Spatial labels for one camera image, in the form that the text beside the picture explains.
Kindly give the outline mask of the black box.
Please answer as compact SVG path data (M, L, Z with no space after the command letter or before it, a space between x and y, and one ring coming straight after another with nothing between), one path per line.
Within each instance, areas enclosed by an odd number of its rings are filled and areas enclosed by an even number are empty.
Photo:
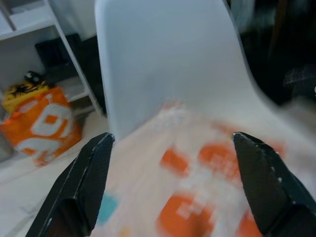
M78 75L61 38L35 44L35 49L44 67L44 79L55 84Z

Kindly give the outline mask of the orange white shopping bag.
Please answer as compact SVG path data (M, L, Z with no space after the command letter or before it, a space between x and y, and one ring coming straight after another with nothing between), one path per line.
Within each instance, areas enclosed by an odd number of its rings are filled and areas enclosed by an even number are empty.
M49 164L82 139L82 128L59 87L20 103L0 124L0 132L36 166Z

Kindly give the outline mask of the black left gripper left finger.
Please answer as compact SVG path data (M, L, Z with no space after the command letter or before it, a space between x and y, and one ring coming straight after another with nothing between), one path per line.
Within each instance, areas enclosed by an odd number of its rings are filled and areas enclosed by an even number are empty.
M26 237L88 237L105 190L115 138L106 132L90 139L58 176Z

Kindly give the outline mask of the white plastic chair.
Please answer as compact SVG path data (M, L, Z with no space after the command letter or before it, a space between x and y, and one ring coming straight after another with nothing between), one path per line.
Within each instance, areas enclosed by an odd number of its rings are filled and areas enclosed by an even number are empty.
M117 140L168 102L263 132L278 126L223 0L96 0L95 21Z

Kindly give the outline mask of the white open shelf unit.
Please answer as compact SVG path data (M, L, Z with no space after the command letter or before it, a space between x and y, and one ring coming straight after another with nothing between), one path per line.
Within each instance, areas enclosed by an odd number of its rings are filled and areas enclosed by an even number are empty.
M95 0L0 0L0 98L28 71L44 77L35 44L61 38L78 75L46 83L62 88L78 114L104 115L94 7Z

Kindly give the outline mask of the yellow black bag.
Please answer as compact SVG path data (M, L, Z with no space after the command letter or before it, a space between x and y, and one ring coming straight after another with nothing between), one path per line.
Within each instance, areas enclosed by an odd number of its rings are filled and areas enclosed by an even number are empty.
M49 86L42 75L28 71L22 83L9 87L4 93L2 106L10 114L23 101L48 90Z

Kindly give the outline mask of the white pillow with orange spots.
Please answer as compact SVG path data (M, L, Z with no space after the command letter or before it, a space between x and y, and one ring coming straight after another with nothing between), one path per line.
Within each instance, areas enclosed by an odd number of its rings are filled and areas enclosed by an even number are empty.
M163 105L116 140L91 237L263 237L233 143L244 132L271 146L316 200L316 136L274 113L270 132Z

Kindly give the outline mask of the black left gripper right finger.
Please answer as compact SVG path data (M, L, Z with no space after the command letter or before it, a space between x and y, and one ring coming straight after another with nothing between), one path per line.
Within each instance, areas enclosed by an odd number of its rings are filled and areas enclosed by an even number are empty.
M316 237L316 200L268 144L233 134L243 185L263 237Z

